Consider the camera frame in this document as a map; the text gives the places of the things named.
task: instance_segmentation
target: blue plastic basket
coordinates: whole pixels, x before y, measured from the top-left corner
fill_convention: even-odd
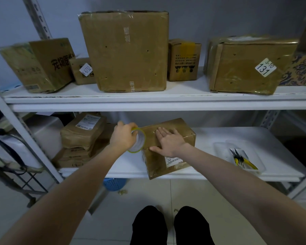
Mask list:
[[[126,185],[127,179],[123,178],[105,178],[103,185],[108,191],[118,191]]]

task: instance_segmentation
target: hand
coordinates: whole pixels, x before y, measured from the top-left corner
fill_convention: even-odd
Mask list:
[[[130,149],[136,142],[137,131],[131,133],[131,129],[137,127],[138,126],[135,123],[125,125],[122,121],[119,121],[114,127],[114,132],[110,139],[110,145],[122,150],[122,152],[126,152],[126,150]]]
[[[162,146],[162,149],[157,146],[151,146],[150,150],[166,157],[177,157],[179,148],[181,145],[186,143],[176,129],[173,130],[172,134],[167,129],[159,127],[155,131],[155,134]]]

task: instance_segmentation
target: person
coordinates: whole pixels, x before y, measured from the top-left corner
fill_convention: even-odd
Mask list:
[[[69,244],[109,169],[136,142],[137,133],[131,132],[135,127],[135,123],[124,125],[119,121],[110,144],[28,210],[0,239],[0,245]],[[161,148],[150,150],[188,162],[251,223],[267,244],[306,244],[306,210],[296,202],[258,177],[185,143],[176,130],[171,133],[159,127],[156,136]],[[207,221],[194,208],[181,208],[174,226],[177,245],[214,244]],[[145,244],[167,241],[163,214],[153,206],[141,210],[133,223],[131,244],[143,241]]]

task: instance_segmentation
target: person's left hand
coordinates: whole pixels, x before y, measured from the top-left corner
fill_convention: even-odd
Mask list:
[[[136,142],[137,131],[131,133],[131,129],[137,127],[138,126],[135,123],[125,125],[122,121],[119,121],[114,127],[114,132],[110,139],[110,145],[126,152],[126,150],[130,149]]]

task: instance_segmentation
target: pliers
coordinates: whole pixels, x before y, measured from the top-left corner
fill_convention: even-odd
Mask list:
[[[233,152],[232,149],[230,149],[231,153],[234,156],[234,160],[237,166],[241,167],[242,169],[244,169],[244,163],[247,164],[248,166],[250,166],[252,169],[258,170],[257,167],[251,163],[249,160],[247,160],[245,157],[241,156],[238,151],[236,149],[234,149],[235,152]]]

